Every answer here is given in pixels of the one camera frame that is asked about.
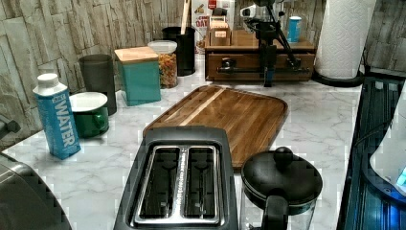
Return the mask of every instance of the toaster slot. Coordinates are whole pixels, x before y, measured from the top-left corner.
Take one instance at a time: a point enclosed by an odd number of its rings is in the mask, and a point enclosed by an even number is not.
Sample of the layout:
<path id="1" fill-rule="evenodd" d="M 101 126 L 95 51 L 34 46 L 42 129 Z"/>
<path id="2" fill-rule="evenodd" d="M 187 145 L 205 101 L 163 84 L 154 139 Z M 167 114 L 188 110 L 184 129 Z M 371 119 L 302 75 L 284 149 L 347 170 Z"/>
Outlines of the toaster slot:
<path id="1" fill-rule="evenodd" d="M 141 219 L 167 219 L 172 214 L 179 148 L 155 148 L 141 195 Z"/>
<path id="2" fill-rule="evenodd" d="M 216 216 L 216 154 L 212 148 L 190 148 L 184 217 L 213 219 Z"/>

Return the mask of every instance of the green cup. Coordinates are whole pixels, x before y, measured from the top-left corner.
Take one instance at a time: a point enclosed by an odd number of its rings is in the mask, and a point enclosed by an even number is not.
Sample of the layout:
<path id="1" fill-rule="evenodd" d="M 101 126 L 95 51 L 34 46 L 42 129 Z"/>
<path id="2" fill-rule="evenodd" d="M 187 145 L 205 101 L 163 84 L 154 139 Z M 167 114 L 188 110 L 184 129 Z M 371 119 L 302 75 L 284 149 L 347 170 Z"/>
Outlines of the green cup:
<path id="1" fill-rule="evenodd" d="M 69 97 L 80 138 L 95 137 L 108 130 L 107 97 L 86 92 Z"/>

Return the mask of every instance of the cereal jar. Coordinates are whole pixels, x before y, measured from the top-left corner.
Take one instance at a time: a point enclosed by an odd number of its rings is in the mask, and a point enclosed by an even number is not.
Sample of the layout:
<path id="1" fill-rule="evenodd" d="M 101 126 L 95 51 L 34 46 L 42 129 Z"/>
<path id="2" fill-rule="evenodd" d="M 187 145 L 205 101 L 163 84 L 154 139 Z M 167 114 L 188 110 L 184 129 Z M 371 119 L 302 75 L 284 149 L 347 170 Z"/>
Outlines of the cereal jar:
<path id="1" fill-rule="evenodd" d="M 176 86 L 176 42 L 168 40 L 156 40 L 149 42 L 148 46 L 159 56 L 158 61 L 161 77 L 161 88 L 172 88 Z"/>

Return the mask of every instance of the wooden backsplash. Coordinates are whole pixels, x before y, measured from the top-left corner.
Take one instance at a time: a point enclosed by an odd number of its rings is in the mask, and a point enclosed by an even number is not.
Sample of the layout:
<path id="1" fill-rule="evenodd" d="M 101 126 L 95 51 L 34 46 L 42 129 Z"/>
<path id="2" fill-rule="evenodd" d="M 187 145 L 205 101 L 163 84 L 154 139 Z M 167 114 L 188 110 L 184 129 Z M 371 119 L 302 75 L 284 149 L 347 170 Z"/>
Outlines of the wooden backsplash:
<path id="1" fill-rule="evenodd" d="M 300 15 L 305 37 L 317 46 L 326 1 L 284 3 L 284 21 Z M 406 71 L 405 4 L 377 2 L 369 64 Z M 252 4 L 236 0 L 235 28 L 242 29 L 239 10 Z M 179 26 L 182 10 L 180 0 L 0 0 L 0 114 L 22 126 L 0 141 L 0 150 L 41 130 L 32 91 L 39 74 L 57 73 L 72 93 L 80 92 L 79 58 L 144 46 L 161 38 L 163 28 Z"/>

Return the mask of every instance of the paper towel roll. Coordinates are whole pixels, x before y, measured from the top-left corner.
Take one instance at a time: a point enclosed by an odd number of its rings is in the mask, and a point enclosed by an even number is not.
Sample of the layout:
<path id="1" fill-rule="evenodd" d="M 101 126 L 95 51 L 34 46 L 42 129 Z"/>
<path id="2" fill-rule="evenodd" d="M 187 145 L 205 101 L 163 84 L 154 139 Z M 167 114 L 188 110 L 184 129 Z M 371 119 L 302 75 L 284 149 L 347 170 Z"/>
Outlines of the paper towel roll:
<path id="1" fill-rule="evenodd" d="M 356 76 L 371 25 L 376 0 L 327 0 L 317 73 L 332 79 Z"/>

